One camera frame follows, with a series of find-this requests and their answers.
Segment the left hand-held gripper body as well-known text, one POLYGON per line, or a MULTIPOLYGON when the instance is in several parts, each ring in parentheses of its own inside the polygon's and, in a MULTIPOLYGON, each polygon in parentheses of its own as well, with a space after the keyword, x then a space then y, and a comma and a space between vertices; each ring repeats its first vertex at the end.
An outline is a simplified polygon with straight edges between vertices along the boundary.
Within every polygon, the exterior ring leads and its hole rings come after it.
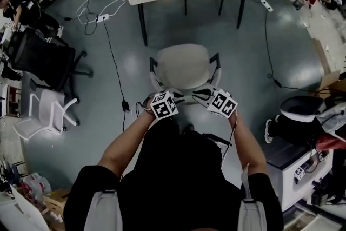
POLYGON ((162 120, 179 113, 169 91, 155 94, 150 106, 157 120, 162 120))

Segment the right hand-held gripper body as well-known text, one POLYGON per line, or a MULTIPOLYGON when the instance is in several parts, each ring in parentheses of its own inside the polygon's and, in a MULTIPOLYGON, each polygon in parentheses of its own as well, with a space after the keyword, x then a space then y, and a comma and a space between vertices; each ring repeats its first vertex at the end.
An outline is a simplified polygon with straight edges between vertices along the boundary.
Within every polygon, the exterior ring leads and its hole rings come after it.
POLYGON ((222 89, 216 89, 213 92, 211 101, 207 106, 207 110, 219 116, 230 118, 237 106, 238 103, 230 96, 228 92, 225 92, 222 89))

